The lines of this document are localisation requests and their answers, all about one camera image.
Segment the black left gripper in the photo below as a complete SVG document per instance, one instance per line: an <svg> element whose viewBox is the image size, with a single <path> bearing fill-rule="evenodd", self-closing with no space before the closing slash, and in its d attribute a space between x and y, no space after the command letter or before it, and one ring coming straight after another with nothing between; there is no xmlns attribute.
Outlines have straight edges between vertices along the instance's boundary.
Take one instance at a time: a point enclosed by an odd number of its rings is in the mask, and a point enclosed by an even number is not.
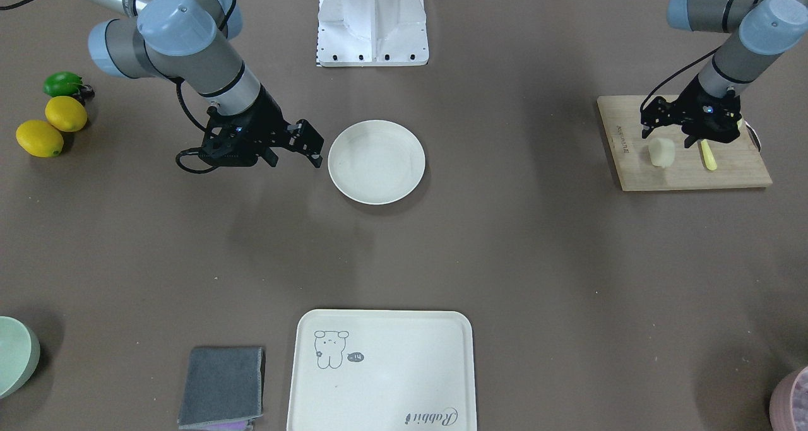
<svg viewBox="0 0 808 431"><path fill-rule="evenodd" d="M713 97L695 77L672 102L663 97L646 98L640 109L641 137L647 139L660 126L678 124L685 134L685 149L701 139L730 143L740 135L741 118L735 88L729 88L724 97Z"/></svg>

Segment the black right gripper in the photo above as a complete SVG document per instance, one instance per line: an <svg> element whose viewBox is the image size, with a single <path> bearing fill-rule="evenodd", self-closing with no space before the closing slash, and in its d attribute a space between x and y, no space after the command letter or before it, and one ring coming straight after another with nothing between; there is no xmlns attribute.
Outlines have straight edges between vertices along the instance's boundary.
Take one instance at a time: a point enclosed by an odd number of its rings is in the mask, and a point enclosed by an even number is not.
<svg viewBox="0 0 808 431"><path fill-rule="evenodd" d="M222 115L208 107L208 122L200 146L200 158L211 167L252 167L259 160L276 167L274 148L306 156L315 168L323 163L324 139L306 119L292 124L285 120L274 98L261 86L259 95L245 112Z"/></svg>

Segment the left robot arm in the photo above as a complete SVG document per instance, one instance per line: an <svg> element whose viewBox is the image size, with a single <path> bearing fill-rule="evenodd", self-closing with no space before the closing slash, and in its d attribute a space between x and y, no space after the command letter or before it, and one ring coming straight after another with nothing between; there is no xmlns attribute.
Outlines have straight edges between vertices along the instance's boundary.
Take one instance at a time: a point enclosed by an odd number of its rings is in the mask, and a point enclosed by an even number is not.
<svg viewBox="0 0 808 431"><path fill-rule="evenodd" d="M670 0L667 23L690 32L724 32L725 42L673 101L650 92L641 104L641 135L675 124L684 146L699 140L733 143L739 135L742 92L802 40L807 0Z"/></svg>

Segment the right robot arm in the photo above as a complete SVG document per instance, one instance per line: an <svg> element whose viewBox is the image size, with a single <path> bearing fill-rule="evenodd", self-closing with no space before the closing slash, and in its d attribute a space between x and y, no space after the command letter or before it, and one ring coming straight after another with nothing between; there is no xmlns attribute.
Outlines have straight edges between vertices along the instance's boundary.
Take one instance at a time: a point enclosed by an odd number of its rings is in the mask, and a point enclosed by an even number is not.
<svg viewBox="0 0 808 431"><path fill-rule="evenodd" d="M242 28L237 0L87 0L122 14L95 26L88 50L101 71L123 78L158 77L182 84L208 102L200 147L179 152L220 167L251 167L259 160L277 165L275 149L301 154L313 166L323 162L324 140L309 121L285 120L259 78L230 40Z"/></svg>

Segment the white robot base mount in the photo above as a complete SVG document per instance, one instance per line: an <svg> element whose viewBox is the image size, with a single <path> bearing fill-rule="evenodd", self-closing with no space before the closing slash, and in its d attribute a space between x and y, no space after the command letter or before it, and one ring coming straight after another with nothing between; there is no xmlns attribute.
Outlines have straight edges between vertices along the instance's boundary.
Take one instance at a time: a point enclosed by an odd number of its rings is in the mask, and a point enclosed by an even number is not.
<svg viewBox="0 0 808 431"><path fill-rule="evenodd" d="M318 0L318 66L402 67L428 61L424 0Z"/></svg>

